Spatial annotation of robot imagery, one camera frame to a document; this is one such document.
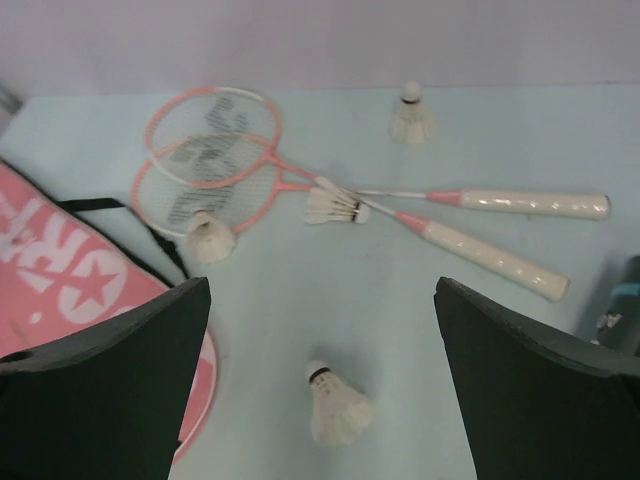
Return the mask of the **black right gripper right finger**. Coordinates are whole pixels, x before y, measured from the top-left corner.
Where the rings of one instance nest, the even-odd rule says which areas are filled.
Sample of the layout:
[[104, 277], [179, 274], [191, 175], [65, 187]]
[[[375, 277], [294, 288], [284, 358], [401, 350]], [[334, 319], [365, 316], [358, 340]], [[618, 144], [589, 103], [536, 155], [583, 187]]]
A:
[[478, 478], [638, 478], [637, 357], [451, 278], [434, 305]]

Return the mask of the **black shuttlecock tube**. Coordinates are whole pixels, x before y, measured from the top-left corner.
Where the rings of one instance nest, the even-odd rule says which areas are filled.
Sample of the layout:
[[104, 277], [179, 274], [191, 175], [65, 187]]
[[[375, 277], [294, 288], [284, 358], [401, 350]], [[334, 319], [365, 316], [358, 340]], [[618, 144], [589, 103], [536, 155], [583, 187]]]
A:
[[639, 256], [608, 261], [587, 297], [576, 334], [595, 345], [639, 356]]

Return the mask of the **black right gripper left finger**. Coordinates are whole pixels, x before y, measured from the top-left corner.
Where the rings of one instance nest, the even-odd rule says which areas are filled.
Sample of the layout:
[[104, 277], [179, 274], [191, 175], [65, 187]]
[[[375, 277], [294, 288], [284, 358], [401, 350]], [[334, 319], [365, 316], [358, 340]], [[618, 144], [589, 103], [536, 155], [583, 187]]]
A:
[[210, 304], [194, 278], [2, 357], [2, 478], [168, 478]]

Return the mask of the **white shuttlecock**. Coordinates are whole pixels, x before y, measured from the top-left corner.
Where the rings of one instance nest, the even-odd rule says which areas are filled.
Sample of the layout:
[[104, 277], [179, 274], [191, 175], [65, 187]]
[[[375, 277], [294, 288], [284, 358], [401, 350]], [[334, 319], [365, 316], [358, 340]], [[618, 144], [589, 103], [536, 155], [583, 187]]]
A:
[[336, 195], [319, 187], [309, 192], [305, 222], [319, 225], [331, 221], [365, 224], [371, 215], [371, 207], [345, 194]]
[[236, 237], [230, 227], [207, 211], [196, 211], [189, 220], [186, 246], [191, 256], [203, 265], [212, 265], [227, 259], [236, 246]]
[[369, 398], [345, 383], [323, 361], [311, 361], [306, 377], [312, 396], [313, 440], [323, 446], [350, 445], [374, 418], [375, 408]]
[[431, 117], [417, 81], [406, 82], [391, 119], [389, 134], [401, 144], [419, 145], [430, 138]]

